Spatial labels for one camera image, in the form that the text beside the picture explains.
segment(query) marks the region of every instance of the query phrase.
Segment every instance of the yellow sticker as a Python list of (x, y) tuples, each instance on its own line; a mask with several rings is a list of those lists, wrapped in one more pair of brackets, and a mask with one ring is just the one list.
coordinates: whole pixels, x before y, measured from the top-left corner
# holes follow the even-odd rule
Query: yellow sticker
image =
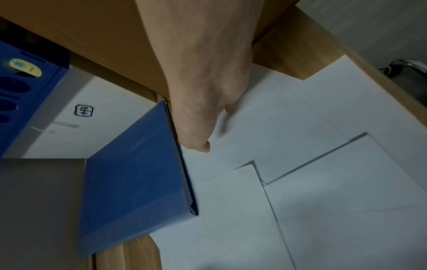
[(41, 70), (36, 65), (22, 59), (14, 58), (9, 61), (9, 65), (14, 69), (33, 75), (34, 77), (40, 77), (42, 74)]

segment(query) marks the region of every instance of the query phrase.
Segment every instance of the black symbol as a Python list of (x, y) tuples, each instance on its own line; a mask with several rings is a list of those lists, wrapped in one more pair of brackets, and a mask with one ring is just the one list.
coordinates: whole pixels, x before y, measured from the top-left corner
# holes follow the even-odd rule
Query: black symbol
[(74, 114), (81, 117), (91, 117), (93, 115), (93, 107), (89, 105), (77, 105)]

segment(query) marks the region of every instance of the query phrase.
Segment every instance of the blue folder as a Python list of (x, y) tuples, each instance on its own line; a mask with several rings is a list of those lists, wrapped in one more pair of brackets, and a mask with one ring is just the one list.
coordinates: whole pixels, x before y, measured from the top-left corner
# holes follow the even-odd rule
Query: blue folder
[(87, 160), (82, 255), (194, 215), (196, 200), (165, 102)]

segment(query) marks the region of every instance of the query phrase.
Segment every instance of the hand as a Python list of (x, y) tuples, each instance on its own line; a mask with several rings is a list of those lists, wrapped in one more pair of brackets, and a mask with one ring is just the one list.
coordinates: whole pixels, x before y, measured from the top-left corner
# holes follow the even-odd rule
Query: hand
[(244, 93), (263, 0), (136, 0), (165, 73), (179, 142), (208, 153), (218, 114)]

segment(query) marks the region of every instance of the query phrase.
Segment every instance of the gray wall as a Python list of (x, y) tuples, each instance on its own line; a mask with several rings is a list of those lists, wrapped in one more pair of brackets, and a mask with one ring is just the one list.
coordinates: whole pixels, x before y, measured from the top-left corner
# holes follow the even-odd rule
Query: gray wall
[(81, 270), (84, 160), (0, 163), (0, 269)]
[(426, 0), (302, 0), (297, 6), (377, 68), (398, 58), (427, 62)]

